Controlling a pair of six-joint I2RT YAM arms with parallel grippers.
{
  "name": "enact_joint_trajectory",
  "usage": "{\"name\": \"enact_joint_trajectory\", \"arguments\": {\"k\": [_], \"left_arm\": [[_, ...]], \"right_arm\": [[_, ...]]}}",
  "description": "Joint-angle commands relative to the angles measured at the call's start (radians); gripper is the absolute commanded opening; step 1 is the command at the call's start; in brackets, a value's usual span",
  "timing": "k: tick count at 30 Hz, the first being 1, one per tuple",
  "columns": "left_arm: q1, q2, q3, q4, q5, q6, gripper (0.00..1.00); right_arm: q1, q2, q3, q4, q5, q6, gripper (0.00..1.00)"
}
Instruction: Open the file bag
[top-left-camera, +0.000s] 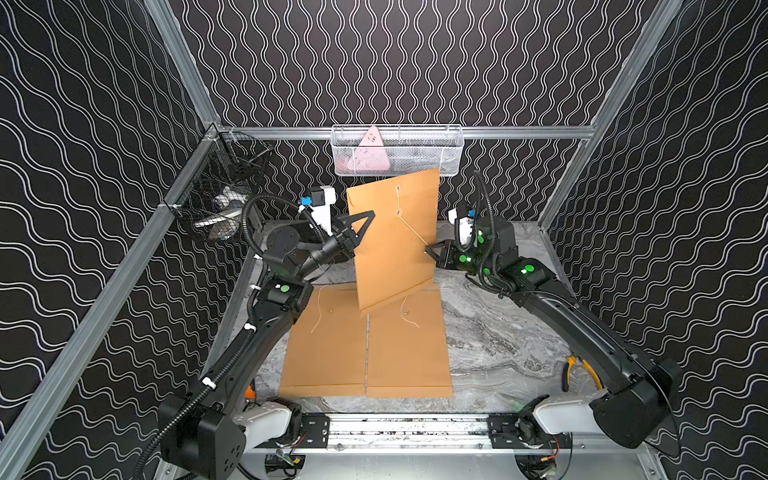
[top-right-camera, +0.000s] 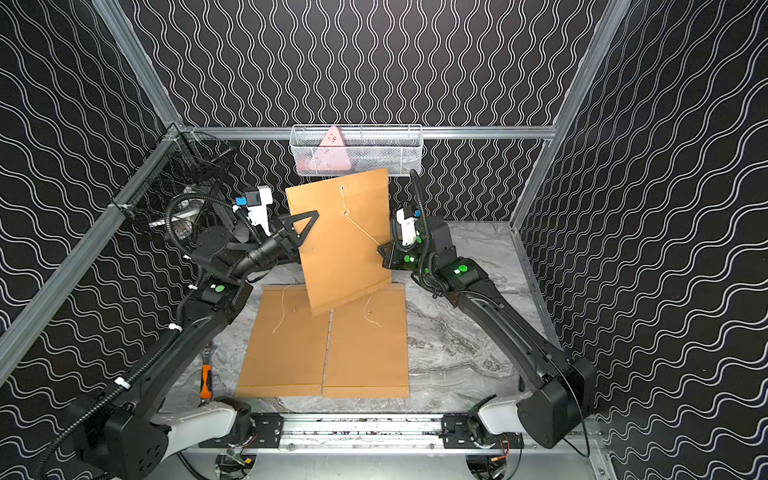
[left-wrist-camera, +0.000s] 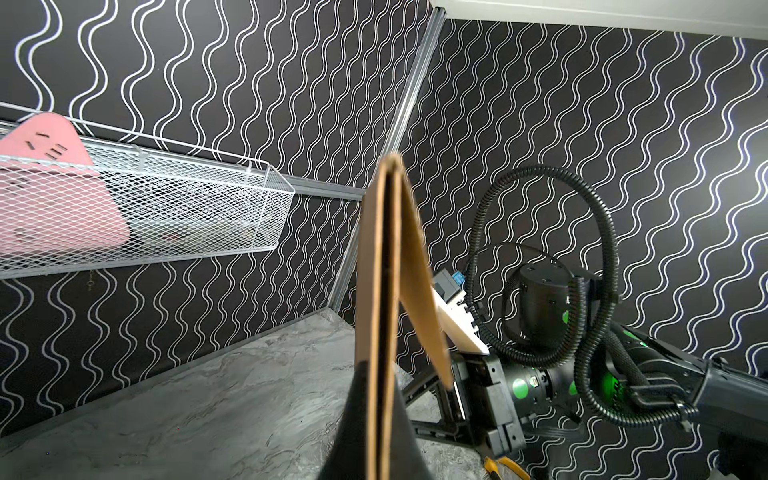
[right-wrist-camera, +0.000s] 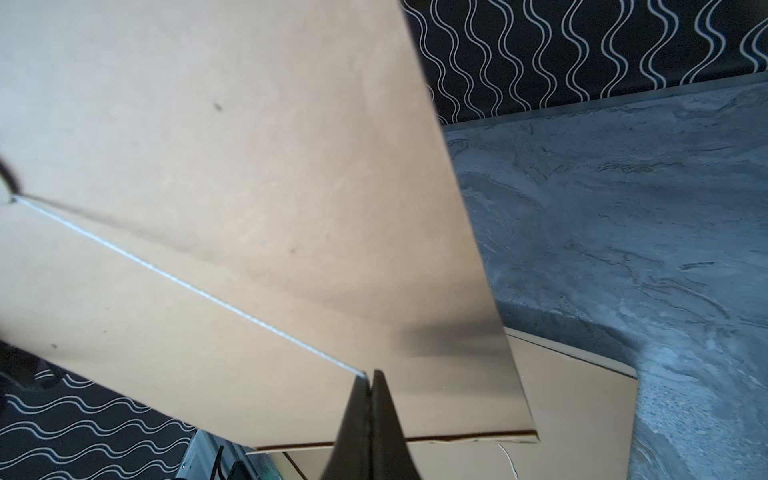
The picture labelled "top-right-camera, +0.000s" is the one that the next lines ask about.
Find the brown file bag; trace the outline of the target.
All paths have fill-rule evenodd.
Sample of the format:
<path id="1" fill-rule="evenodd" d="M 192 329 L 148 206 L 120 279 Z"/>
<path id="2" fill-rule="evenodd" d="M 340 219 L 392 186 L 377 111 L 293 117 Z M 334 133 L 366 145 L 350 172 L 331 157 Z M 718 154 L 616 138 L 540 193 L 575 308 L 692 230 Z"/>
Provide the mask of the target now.
<path id="1" fill-rule="evenodd" d="M 300 259 L 312 313 L 318 315 L 392 282 L 380 245 L 391 240 L 385 170 L 317 181 L 286 190 L 292 214 L 319 212 Z"/>
<path id="2" fill-rule="evenodd" d="M 323 396 L 410 396 L 406 292 L 402 284 L 393 283 L 333 311 Z"/>
<path id="3" fill-rule="evenodd" d="M 320 395 L 329 327 L 330 314 L 312 313 L 304 285 L 266 285 L 235 395 Z"/>

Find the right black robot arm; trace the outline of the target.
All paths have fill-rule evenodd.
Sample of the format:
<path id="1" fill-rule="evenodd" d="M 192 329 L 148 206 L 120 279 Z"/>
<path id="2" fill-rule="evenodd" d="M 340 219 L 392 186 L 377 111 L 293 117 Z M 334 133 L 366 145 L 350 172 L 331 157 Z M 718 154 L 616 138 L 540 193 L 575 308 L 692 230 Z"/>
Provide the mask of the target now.
<path id="1" fill-rule="evenodd" d="M 512 362 L 530 396 L 516 406 L 523 430 L 551 449 L 593 410 L 596 370 L 545 339 L 500 293 L 473 259 L 458 255 L 450 228 L 426 211 L 416 170 L 409 172 L 413 201 L 390 220 L 390 241 L 378 247 L 384 268 L 407 271 L 435 298 L 471 318 Z"/>

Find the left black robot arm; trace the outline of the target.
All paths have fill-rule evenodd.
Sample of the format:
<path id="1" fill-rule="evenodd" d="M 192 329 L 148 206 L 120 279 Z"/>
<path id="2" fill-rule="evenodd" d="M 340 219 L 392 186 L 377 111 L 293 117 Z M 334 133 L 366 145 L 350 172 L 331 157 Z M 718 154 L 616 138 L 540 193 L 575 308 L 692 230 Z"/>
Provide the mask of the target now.
<path id="1" fill-rule="evenodd" d="M 178 205 L 200 201 L 221 206 L 233 222 L 214 223 L 180 240 L 173 226 Z M 190 291 L 158 342 L 111 388 L 84 394 L 69 407 L 70 425 L 39 455 L 33 478 L 44 479 L 56 451 L 70 441 L 78 460 L 102 478 L 144 479 L 173 451 L 176 424 L 157 418 L 164 399 L 197 355 L 244 309 L 253 283 L 274 267 L 295 263 L 320 215 L 315 210 L 278 216 L 265 226 L 251 222 L 247 200 L 203 193 L 179 194 L 165 211 L 170 242 L 197 265 Z"/>

